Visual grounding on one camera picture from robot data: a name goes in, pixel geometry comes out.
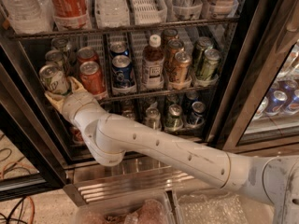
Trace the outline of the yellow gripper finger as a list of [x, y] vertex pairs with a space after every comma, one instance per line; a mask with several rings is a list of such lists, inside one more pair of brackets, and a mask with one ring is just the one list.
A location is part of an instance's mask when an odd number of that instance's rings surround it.
[[71, 91], [73, 93], [78, 92], [86, 92], [87, 90], [84, 88], [84, 86], [74, 77], [68, 77], [67, 80], [69, 81]]
[[55, 94], [50, 91], [45, 92], [46, 98], [49, 100], [49, 102], [52, 104], [52, 106], [61, 113], [63, 110], [63, 105], [65, 101], [65, 97], [61, 94]]

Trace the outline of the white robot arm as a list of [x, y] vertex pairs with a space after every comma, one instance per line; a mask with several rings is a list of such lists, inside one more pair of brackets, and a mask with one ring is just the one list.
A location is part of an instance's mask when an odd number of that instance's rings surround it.
[[208, 185], [275, 208], [273, 224], [299, 224], [299, 157], [248, 157], [196, 144], [153, 130], [102, 108], [74, 77], [67, 95], [45, 92], [76, 126], [94, 159], [104, 166], [122, 162], [128, 150], [147, 155]]

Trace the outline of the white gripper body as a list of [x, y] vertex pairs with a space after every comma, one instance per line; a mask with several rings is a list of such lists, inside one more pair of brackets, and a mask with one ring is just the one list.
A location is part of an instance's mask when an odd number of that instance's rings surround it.
[[73, 93], [63, 101], [61, 114], [70, 123], [74, 124], [75, 117], [79, 111], [84, 113], [84, 118], [88, 117], [87, 113], [89, 111], [93, 113], [105, 112], [93, 95], [86, 91]]

